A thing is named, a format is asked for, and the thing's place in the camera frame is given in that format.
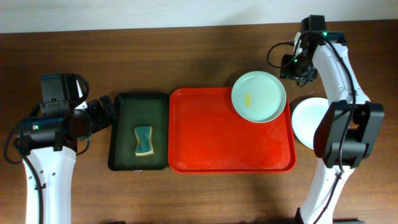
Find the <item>mint green plate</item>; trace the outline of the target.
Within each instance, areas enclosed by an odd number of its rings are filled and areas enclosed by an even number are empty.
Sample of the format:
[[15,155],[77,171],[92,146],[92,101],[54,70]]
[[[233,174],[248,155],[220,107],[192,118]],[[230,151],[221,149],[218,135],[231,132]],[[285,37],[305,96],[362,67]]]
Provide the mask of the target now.
[[252,123],[268,123],[284,110],[287,94],[278,78],[267,72],[253,71],[239,77],[231,90],[233,108]]

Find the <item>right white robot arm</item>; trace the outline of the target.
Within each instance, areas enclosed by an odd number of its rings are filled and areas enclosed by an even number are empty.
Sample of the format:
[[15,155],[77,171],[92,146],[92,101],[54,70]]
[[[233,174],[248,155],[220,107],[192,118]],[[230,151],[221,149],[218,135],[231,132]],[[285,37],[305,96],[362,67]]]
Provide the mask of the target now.
[[310,191],[295,214],[296,223],[332,223],[343,187],[372,153],[384,120],[384,108],[361,89],[349,63],[343,34],[301,31],[282,68],[307,62],[319,73],[329,108],[313,137],[317,168]]

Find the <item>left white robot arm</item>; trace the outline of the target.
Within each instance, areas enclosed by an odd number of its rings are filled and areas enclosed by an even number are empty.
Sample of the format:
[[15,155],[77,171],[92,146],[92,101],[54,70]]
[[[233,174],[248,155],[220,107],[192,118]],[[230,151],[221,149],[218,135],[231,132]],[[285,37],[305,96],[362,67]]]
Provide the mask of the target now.
[[71,223],[72,175],[79,155],[77,142],[117,120],[110,97],[77,106],[49,103],[54,113],[38,109],[17,125],[14,146],[22,157],[27,181],[26,223]]

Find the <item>green yellow sponge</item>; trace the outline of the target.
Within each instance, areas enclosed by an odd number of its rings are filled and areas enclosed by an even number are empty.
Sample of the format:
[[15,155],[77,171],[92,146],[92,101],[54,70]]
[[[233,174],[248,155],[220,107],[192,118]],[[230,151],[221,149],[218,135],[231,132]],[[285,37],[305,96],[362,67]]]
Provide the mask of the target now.
[[137,139],[136,156],[149,156],[154,153],[152,144],[152,127],[139,126],[134,128]]

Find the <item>white plate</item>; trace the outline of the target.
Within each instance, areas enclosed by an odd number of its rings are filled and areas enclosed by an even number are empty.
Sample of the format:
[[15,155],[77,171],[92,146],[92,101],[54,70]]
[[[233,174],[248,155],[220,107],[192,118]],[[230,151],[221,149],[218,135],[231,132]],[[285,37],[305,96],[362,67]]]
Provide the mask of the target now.
[[315,134],[315,124],[301,119],[293,119],[292,127],[297,139],[305,146],[313,149],[313,137]]

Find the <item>light blue plate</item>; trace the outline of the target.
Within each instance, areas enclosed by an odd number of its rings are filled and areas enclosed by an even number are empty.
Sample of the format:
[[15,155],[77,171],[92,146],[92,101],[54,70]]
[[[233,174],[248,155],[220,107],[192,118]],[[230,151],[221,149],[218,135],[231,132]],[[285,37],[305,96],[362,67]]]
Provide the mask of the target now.
[[295,107],[292,120],[295,118],[313,122],[315,124],[315,130],[317,130],[328,108],[329,103],[326,98],[308,98]]

